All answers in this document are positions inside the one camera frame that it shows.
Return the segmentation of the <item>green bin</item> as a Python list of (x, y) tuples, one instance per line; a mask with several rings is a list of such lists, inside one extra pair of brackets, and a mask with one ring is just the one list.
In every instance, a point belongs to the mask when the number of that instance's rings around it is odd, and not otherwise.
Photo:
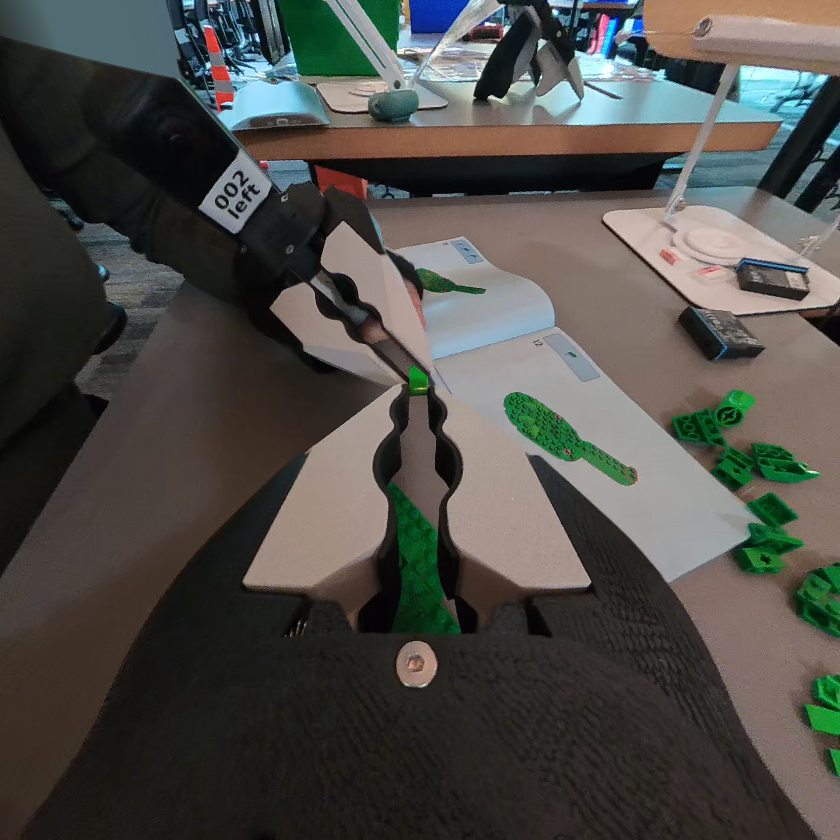
[[(402, 2), (359, 1), (387, 45), (395, 50)], [(279, 1), (300, 77), (375, 77), (377, 69), (327, 2)]]

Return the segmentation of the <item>small green brick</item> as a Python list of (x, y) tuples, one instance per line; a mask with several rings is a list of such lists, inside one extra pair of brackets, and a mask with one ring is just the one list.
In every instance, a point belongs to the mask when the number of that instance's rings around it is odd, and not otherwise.
[(797, 615), (807, 623), (828, 632), (838, 627), (839, 602), (835, 575), (825, 569), (809, 572), (794, 593)]

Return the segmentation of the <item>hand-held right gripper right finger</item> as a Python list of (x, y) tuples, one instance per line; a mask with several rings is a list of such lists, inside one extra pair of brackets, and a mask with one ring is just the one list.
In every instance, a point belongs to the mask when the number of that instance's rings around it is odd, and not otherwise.
[(427, 394), (437, 569), (459, 631), (504, 605), (580, 595), (591, 576), (526, 452), (443, 387)]

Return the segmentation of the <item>white stand with flat base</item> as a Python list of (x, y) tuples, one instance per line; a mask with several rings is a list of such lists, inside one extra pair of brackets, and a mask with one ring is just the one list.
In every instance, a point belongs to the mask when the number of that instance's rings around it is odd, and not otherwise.
[(369, 115), (367, 100), (370, 96), (386, 90), (404, 89), (416, 90), (419, 97), (418, 111), (439, 111), (447, 108), (448, 102), (445, 98), (407, 79), (395, 51), (384, 41), (359, 2), (328, 1), (327, 4), (375, 66), (380, 78), (378, 82), (348, 77), (343, 81), (317, 83), (316, 91), (331, 111), (345, 115), (361, 115), (366, 112)]

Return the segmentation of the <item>cluster of green bricks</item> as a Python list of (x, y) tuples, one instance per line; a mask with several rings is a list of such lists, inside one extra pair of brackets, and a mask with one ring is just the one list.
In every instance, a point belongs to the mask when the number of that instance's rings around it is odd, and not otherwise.
[[(726, 433), (743, 424), (755, 403), (749, 392), (730, 390), (716, 406), (675, 415), (670, 424), (678, 440), (716, 449), (710, 473), (734, 494), (758, 478), (791, 486), (820, 478), (819, 471), (778, 444), (754, 442), (750, 449), (729, 444)], [(773, 491), (745, 504), (757, 521), (749, 523), (748, 537), (733, 550), (733, 559), (747, 574), (782, 572), (784, 558), (804, 545), (786, 530), (798, 514)]]

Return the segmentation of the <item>green brick paddle model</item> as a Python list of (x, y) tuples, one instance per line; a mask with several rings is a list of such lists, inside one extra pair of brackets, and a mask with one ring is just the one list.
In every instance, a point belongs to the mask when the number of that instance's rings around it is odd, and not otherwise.
[(459, 635), (458, 620), (446, 605), (439, 580), (438, 533), (395, 482), (387, 489), (395, 506), (402, 580), (392, 632)]

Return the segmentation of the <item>grey curved pad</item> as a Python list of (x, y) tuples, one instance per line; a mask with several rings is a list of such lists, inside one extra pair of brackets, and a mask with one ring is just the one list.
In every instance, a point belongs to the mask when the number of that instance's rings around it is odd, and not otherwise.
[(316, 89), (299, 80), (252, 80), (217, 115), (231, 131), (326, 128), (330, 120)]

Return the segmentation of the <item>teal round weight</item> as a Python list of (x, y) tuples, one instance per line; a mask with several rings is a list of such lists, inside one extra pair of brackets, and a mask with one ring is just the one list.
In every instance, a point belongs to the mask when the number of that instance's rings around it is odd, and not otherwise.
[(367, 112), (378, 123), (404, 123), (418, 109), (419, 97), (414, 89), (378, 92), (370, 96), (367, 101)]

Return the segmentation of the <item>plain black battery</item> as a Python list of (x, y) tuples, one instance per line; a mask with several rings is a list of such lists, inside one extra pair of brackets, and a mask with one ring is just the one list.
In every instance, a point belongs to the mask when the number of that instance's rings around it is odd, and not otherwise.
[(744, 258), (736, 265), (735, 275), (742, 291), (802, 301), (811, 291), (808, 270), (805, 266)]

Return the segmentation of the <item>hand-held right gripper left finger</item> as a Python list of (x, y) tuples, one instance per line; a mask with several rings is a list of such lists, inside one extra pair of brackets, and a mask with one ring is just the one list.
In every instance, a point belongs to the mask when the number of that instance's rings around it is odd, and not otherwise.
[(396, 510), (409, 392), (396, 385), (306, 453), (243, 579), (248, 592), (336, 602), (391, 632), (402, 595)]

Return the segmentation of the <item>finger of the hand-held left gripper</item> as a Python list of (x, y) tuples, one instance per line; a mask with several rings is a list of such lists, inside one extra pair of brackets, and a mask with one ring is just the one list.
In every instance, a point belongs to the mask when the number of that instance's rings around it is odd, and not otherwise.
[(279, 294), (270, 311), (312, 358), (378, 385), (404, 385), (405, 379), (391, 363), (351, 336), (350, 323), (341, 312), (322, 310), (330, 303), (312, 285), (296, 284)]
[(373, 248), (349, 223), (341, 222), (326, 238), (320, 258), (322, 272), (341, 278), (342, 299), (365, 310), (378, 322), (402, 356), (436, 385), (436, 370), (425, 327), (406, 283), (386, 253)]

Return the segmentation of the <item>wood-edged long desk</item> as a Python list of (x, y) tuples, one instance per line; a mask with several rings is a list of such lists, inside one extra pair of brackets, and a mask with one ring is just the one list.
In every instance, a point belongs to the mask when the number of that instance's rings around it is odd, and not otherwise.
[(472, 82), (430, 82), (446, 100), (395, 125), (325, 108), (326, 127), (236, 131), (260, 161), (304, 161), (413, 196), (615, 192), (654, 188), (687, 153), (712, 96), (666, 80), (597, 80), (578, 100), (567, 84), (537, 97), (526, 81), (504, 99)]

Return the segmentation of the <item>green brick with cross hole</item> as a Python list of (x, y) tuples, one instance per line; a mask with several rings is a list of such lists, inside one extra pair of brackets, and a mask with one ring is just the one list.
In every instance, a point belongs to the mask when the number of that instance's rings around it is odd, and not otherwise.
[(821, 629), (839, 637), (839, 562), (811, 574), (813, 610), (820, 614)]

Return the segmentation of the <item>black battery with blue edge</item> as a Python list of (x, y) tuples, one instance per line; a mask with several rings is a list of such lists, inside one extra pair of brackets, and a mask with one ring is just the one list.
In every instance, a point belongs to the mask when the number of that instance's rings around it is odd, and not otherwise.
[(765, 350), (765, 345), (729, 311), (687, 307), (677, 323), (709, 362), (754, 359)]

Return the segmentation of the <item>black and white device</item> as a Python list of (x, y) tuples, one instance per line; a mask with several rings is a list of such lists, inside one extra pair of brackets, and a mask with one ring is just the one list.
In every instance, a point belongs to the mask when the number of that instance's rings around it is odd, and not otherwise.
[(511, 85), (529, 74), (538, 97), (567, 81), (582, 101), (585, 84), (574, 40), (548, 1), (514, 2), (512, 23), (491, 52), (473, 98), (502, 99)]

